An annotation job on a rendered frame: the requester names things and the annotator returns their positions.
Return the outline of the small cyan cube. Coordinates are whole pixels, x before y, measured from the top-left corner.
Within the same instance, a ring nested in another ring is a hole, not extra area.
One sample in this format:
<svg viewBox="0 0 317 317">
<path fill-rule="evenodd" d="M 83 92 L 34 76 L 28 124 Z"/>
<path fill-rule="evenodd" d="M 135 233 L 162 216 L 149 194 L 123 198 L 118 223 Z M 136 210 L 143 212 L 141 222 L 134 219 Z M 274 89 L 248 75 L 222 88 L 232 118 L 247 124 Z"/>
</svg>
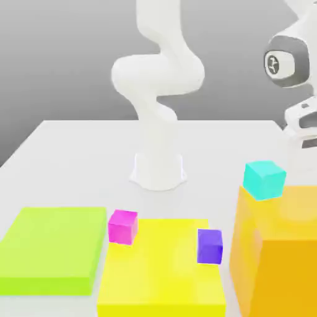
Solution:
<svg viewBox="0 0 317 317">
<path fill-rule="evenodd" d="M 287 173 L 271 160 L 247 163 L 243 177 L 243 187 L 256 201 L 264 201 L 282 196 Z"/>
</svg>

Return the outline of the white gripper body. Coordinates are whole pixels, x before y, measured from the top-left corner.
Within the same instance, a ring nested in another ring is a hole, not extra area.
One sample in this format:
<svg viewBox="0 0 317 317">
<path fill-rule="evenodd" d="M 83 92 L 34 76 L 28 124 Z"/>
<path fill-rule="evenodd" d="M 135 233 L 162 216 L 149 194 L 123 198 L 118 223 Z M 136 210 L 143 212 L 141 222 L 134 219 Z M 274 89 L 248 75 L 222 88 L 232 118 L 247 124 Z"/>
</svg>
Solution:
<svg viewBox="0 0 317 317">
<path fill-rule="evenodd" d="M 306 149 L 317 147 L 317 128 L 292 128 L 287 126 L 283 130 L 287 143 L 288 158 L 294 159 L 303 155 Z"/>
</svg>

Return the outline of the large orange box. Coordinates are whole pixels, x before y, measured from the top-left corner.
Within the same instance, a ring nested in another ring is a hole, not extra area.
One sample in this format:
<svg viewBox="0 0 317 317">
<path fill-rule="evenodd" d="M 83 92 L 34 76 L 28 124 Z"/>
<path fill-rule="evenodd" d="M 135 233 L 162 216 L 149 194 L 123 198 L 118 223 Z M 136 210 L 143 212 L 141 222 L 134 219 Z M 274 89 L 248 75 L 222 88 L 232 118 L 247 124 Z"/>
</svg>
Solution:
<svg viewBox="0 0 317 317">
<path fill-rule="evenodd" d="M 230 273 L 242 317 L 317 317 L 317 186 L 238 192 Z"/>
</svg>

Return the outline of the large yellow box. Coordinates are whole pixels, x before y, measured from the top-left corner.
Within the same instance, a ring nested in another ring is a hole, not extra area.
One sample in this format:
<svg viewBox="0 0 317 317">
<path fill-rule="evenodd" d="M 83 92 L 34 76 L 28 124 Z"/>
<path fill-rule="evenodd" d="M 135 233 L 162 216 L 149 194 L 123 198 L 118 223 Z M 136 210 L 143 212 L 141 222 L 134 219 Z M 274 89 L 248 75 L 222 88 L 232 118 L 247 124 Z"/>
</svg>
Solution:
<svg viewBox="0 0 317 317">
<path fill-rule="evenodd" d="M 97 317 L 225 317 L 216 265 L 197 262 L 206 219 L 140 219 L 132 245 L 109 243 Z"/>
</svg>

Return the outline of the small purple cube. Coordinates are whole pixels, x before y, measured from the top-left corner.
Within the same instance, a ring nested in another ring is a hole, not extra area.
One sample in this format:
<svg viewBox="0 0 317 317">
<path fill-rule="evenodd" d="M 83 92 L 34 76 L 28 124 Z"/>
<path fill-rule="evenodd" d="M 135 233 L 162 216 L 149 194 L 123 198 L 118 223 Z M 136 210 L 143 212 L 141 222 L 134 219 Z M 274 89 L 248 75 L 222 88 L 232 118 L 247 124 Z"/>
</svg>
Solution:
<svg viewBox="0 0 317 317">
<path fill-rule="evenodd" d="M 197 262 L 201 264 L 221 264 L 223 239 L 220 230 L 198 229 Z"/>
</svg>

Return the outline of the small magenta cube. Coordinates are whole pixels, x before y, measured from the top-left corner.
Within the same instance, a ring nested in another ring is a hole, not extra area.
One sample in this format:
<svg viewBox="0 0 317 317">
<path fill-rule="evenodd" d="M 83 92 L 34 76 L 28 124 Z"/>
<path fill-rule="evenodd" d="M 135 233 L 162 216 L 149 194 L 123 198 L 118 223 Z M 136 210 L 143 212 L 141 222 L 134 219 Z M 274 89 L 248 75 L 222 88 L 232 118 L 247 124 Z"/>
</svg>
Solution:
<svg viewBox="0 0 317 317">
<path fill-rule="evenodd" d="M 138 231 L 138 213 L 115 210 L 108 221 L 110 243 L 132 245 Z"/>
</svg>

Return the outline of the large lime green box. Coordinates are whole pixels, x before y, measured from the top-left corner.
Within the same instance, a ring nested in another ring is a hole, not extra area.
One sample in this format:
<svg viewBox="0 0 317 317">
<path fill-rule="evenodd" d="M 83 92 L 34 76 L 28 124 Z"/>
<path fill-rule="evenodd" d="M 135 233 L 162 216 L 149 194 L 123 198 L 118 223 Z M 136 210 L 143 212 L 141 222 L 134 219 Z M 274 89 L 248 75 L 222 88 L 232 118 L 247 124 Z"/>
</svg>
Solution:
<svg viewBox="0 0 317 317">
<path fill-rule="evenodd" d="M 25 207 L 0 241 L 0 295 L 91 295 L 104 207 Z"/>
</svg>

